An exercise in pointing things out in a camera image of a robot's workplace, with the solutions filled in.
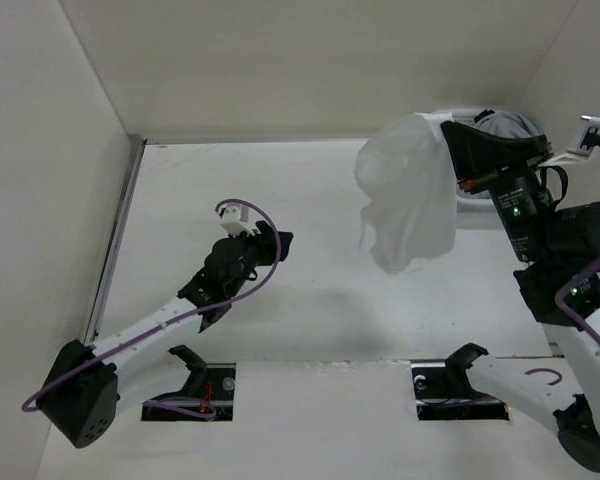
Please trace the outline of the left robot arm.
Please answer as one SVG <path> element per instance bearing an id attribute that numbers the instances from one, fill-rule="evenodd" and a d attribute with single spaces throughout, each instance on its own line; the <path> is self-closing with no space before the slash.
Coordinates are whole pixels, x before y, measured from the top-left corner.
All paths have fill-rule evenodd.
<path id="1" fill-rule="evenodd" d="M 72 340 L 60 349 L 31 406 L 75 448 L 93 444 L 131 406 L 168 410 L 172 398 L 201 393 L 207 364 L 186 346 L 186 337 L 204 332 L 248 297 L 246 283 L 261 289 L 268 280 L 258 268 L 276 270 L 294 239 L 264 220 L 254 228 L 240 222 L 224 228 L 226 237 L 164 306 L 119 333 L 91 344 Z"/>

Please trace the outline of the white tank top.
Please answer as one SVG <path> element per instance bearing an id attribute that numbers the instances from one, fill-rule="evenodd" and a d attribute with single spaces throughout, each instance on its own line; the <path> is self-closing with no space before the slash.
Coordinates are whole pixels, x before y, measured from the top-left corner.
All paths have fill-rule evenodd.
<path id="1" fill-rule="evenodd" d="M 413 113 L 373 134 L 359 150 L 354 177 L 369 199 L 362 227 L 374 232 L 369 253 L 390 275 L 432 260 L 455 244 L 456 177 L 441 126 L 452 113 Z"/>

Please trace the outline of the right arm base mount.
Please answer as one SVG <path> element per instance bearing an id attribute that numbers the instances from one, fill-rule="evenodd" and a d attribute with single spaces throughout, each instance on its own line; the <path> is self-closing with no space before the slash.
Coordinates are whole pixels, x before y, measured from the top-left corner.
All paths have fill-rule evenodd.
<path id="1" fill-rule="evenodd" d="M 474 390 L 466 371 L 488 351 L 468 343 L 446 359 L 418 360 L 410 365 L 416 415 L 420 421 L 509 421 L 508 406 Z"/>

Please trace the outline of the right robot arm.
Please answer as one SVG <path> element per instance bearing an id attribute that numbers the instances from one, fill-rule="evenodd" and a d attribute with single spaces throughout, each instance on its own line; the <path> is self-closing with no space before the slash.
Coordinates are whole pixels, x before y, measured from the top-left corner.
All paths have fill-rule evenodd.
<path id="1" fill-rule="evenodd" d="M 474 343 L 446 359 L 444 384 L 455 395 L 488 395 L 523 412 L 600 474 L 600 201 L 560 207 L 546 185 L 560 160 L 545 136 L 505 138 L 454 121 L 441 130 L 459 187 L 489 193 L 523 263 L 514 274 L 521 296 L 580 391 L 551 387 Z"/>

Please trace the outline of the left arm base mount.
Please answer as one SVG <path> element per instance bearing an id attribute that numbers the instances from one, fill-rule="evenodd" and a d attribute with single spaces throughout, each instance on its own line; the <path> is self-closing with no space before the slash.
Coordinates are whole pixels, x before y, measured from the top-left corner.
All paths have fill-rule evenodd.
<path id="1" fill-rule="evenodd" d="M 142 407 L 142 422 L 230 422 L 234 414 L 237 365 L 207 363 L 189 347 L 168 350 L 167 360 L 185 368 L 177 389 L 167 389 Z"/>

